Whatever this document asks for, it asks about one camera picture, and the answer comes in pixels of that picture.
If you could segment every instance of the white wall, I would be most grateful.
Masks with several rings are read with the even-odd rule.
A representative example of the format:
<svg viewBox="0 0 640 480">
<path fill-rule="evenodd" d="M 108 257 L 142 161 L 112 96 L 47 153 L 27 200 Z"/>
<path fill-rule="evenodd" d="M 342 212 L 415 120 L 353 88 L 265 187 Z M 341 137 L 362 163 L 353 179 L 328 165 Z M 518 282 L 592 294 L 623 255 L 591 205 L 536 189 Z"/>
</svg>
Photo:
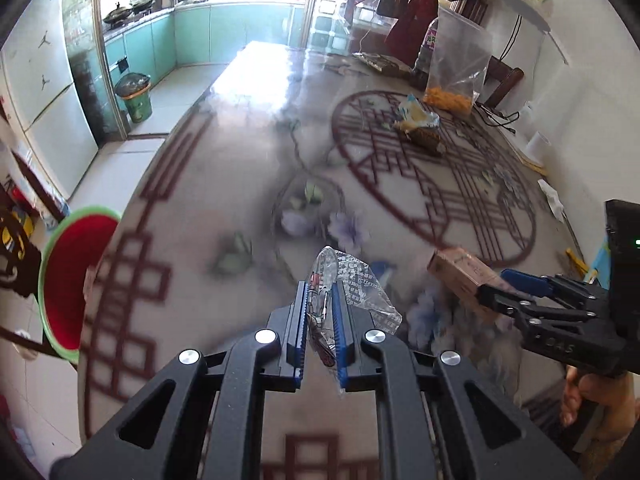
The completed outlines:
<svg viewBox="0 0 640 480">
<path fill-rule="evenodd" d="M 584 78 L 577 107 L 566 118 L 547 165 L 587 261 L 604 239 L 604 201 L 640 202 L 640 50 L 607 0 L 548 0 L 546 12 L 572 67 Z M 516 14 L 492 2 L 483 25 L 494 34 L 494 55 L 509 39 Z M 523 22 L 506 58 L 527 79 L 508 106 L 539 97 L 562 67 L 552 42 Z"/>
</svg>

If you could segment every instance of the orange snack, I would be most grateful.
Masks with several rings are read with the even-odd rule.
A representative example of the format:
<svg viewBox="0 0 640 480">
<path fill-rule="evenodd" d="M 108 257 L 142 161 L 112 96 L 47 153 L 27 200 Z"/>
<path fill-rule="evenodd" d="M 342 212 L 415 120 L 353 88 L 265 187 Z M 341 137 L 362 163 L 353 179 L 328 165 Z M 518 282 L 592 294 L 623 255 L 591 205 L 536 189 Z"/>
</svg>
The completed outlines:
<svg viewBox="0 0 640 480">
<path fill-rule="evenodd" d="M 439 86 L 427 88 L 422 102 L 442 110 L 449 110 L 464 115 L 471 114 L 471 97 L 445 92 Z"/>
</svg>

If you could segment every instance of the black device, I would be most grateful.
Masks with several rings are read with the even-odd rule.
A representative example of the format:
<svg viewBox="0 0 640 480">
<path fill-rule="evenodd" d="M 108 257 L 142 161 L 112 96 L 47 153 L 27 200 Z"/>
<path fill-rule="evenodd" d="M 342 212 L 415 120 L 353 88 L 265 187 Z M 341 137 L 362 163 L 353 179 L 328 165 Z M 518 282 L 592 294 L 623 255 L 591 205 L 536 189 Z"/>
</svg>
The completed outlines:
<svg viewBox="0 0 640 480">
<path fill-rule="evenodd" d="M 523 288 L 529 283 L 535 295 L 566 308 L 538 306 L 531 296 L 490 286 L 480 287 L 478 299 L 515 319 L 524 348 L 615 375 L 639 366 L 638 334 L 630 330 L 639 314 L 630 294 L 640 262 L 640 237 L 637 244 L 634 239 L 640 206 L 610 201 L 606 211 L 609 292 L 562 276 L 521 273 Z M 202 479 L 259 478 L 264 393 L 300 387 L 307 307 L 308 285 L 301 282 L 295 302 L 273 311 L 265 329 L 213 355 L 182 352 L 75 455 L 57 462 L 52 480 L 195 479 L 215 399 Z M 377 330 L 367 310 L 350 308 L 340 281 L 332 287 L 332 314 L 340 386 L 376 394 L 383 480 L 435 480 L 438 469 L 447 480 L 582 477 L 468 359 L 453 351 L 434 357 L 409 350 Z M 636 425 L 600 478 L 633 478 L 639 444 Z"/>
</svg>

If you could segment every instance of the circular lattice pattern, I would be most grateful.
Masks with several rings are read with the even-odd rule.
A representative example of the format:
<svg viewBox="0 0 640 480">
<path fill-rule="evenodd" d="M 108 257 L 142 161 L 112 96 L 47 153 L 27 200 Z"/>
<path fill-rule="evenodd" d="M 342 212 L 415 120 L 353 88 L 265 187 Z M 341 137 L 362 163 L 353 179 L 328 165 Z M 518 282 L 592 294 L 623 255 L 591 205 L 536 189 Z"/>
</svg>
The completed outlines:
<svg viewBox="0 0 640 480">
<path fill-rule="evenodd" d="M 405 98 L 365 91 L 337 105 L 332 131 L 351 172 L 436 247 L 464 246 L 495 267 L 522 261 L 536 239 L 536 216 L 513 158 L 476 124 L 435 109 L 446 152 L 431 156 L 391 127 Z"/>
</svg>

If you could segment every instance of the red bag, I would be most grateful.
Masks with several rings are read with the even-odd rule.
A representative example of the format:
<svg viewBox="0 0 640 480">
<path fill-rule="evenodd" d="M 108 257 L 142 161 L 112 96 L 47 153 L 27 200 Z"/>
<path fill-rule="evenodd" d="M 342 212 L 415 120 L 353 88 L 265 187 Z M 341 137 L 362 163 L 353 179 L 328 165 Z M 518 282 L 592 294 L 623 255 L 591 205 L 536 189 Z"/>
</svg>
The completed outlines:
<svg viewBox="0 0 640 480">
<path fill-rule="evenodd" d="M 429 24 L 438 15 L 438 0 L 410 0 L 385 44 L 392 56 L 413 66 Z"/>
</svg>

